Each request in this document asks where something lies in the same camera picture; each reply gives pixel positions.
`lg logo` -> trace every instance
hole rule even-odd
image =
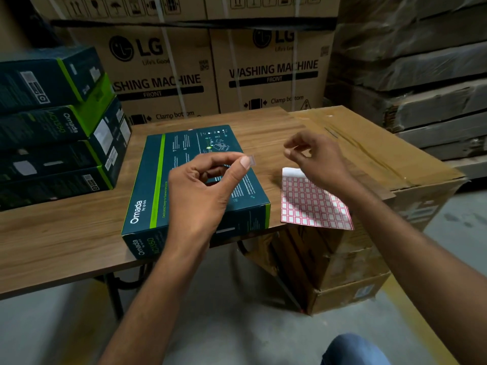
[[[140,39],[136,39],[137,50],[140,56],[151,56],[151,55],[162,55],[164,50],[161,45],[161,40],[159,38],[149,38],[147,41],[147,46],[143,46]],[[135,49],[132,43],[122,36],[113,36],[108,42],[110,47],[110,52],[112,55],[120,61],[130,61],[133,59]]]
[[[258,48],[266,48],[270,45],[272,41],[272,31],[271,30],[260,30],[256,29],[252,33],[252,41],[254,45]],[[276,31],[276,43],[285,43],[294,41],[294,32],[289,32],[288,30]]]

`wooden table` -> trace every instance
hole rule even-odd
[[[283,142],[304,129],[274,107],[134,126],[117,186],[0,213],[0,298],[24,294],[146,263],[121,237],[122,224],[146,136],[229,124],[271,201],[269,228],[281,223],[281,172],[293,163]]]

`person's left hand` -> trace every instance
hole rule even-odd
[[[184,256],[206,251],[228,200],[250,168],[240,152],[210,152],[169,172],[169,232],[165,250]],[[221,181],[206,185],[209,178]]]

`gray floor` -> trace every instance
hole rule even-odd
[[[455,196],[426,232],[487,274],[487,191]],[[93,363],[115,326],[106,295],[89,293],[97,284],[87,280],[0,301],[0,363]],[[126,306],[132,296],[123,293]],[[319,364],[344,332],[376,343],[393,365],[436,363],[383,291],[375,300],[314,317],[292,307],[273,278],[234,245],[212,249],[184,301],[165,364]],[[101,319],[80,329],[90,310]],[[66,351],[74,351],[71,358]]]

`fingernail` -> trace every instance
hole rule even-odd
[[[250,159],[248,156],[242,156],[240,158],[240,164],[242,164],[242,166],[246,169],[246,170],[249,170],[250,169]]]

